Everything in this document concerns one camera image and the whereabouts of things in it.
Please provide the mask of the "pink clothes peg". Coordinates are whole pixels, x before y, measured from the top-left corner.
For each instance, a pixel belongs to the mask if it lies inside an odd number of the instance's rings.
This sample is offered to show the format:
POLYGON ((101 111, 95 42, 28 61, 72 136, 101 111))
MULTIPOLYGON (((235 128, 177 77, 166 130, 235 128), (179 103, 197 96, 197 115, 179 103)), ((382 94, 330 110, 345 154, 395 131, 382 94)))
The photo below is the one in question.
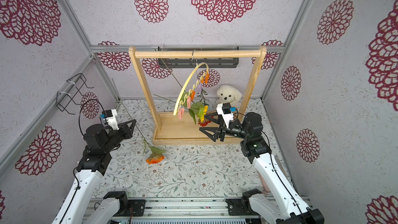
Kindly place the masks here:
POLYGON ((184 111, 185 111, 185 108, 184 108, 184 107, 180 107, 180 108, 178 109, 178 118, 179 118, 180 120, 183 118, 184 111))

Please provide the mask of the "orange artificial flower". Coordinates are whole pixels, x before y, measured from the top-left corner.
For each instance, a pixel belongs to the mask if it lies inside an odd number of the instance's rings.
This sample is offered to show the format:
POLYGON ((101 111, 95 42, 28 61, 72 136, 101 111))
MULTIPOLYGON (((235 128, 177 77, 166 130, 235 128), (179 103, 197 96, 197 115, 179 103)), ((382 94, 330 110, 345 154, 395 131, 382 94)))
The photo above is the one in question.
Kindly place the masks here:
MULTIPOLYGON (((129 116, 130 120, 133 120, 132 115, 130 114, 129 110, 127 109, 126 105, 124 104, 123 100, 119 100, 121 106, 123 106, 125 113, 129 116)), ((140 130, 140 128, 138 127, 139 125, 139 121, 136 122, 135 124, 135 131, 138 131, 138 134, 140 135, 141 139, 142 139, 142 143, 143 143, 143 155, 147 152, 147 149, 150 149, 151 151, 151 155, 146 159, 146 162, 148 164, 157 164, 160 163, 162 160, 164 160, 165 156, 164 153, 166 152, 165 149, 160 149, 158 147, 153 146, 151 143, 149 143, 145 136, 143 135, 142 131, 140 130)))

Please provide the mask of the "light blue carnation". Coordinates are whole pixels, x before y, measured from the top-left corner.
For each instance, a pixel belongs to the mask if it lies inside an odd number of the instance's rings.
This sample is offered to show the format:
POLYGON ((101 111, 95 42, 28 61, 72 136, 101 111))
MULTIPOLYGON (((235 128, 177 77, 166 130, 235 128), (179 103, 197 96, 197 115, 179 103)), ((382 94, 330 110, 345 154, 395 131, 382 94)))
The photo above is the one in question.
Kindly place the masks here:
POLYGON ((207 92, 204 89, 202 89, 202 91, 199 94, 199 98, 200 98, 200 102, 203 105, 208 105, 206 96, 207 96, 207 92))

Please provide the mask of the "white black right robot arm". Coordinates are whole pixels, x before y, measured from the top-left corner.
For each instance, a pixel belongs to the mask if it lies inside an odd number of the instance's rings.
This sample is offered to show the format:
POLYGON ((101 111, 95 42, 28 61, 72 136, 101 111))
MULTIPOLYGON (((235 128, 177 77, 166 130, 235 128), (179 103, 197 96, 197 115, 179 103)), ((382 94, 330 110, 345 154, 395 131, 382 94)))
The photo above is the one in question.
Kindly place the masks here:
POLYGON ((268 200, 258 190, 247 191, 241 199, 245 211, 258 213, 270 224, 323 224, 324 216, 318 209, 312 209, 289 183, 269 147, 268 137, 263 136, 262 118, 249 112, 243 121, 233 114, 206 114, 205 119, 219 125, 217 128, 201 127, 200 131, 213 141, 224 137, 241 139, 243 155, 255 167, 275 201, 268 200))

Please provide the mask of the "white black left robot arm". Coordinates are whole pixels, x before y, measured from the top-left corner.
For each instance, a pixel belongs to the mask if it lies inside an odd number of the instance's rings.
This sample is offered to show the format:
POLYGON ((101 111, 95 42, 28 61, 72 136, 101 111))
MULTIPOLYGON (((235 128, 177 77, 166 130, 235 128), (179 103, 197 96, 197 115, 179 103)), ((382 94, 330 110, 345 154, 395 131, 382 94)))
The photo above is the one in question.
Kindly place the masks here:
POLYGON ((112 160, 111 152, 133 136, 136 120, 117 124, 117 129, 94 124, 83 135, 87 145, 78 166, 73 169, 74 182, 56 215, 54 224, 80 224, 92 194, 112 160))

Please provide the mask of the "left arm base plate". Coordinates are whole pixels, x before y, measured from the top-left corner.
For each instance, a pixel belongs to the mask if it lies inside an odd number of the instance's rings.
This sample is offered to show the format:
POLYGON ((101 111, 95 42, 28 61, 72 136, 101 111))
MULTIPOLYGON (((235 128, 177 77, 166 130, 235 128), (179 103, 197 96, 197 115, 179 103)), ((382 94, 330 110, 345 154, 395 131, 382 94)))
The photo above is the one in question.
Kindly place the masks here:
POLYGON ((122 200, 108 198, 107 200, 116 201, 116 209, 112 217, 143 217, 146 200, 122 200))

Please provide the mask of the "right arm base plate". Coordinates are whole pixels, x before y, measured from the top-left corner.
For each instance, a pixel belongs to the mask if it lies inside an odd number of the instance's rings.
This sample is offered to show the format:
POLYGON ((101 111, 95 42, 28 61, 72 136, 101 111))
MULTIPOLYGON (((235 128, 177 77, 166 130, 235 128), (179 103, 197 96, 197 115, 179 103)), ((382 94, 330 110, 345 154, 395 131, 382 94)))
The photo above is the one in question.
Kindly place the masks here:
POLYGON ((248 197, 238 199, 226 199, 228 205, 228 213, 230 216, 259 216, 260 214, 253 211, 249 204, 248 197))

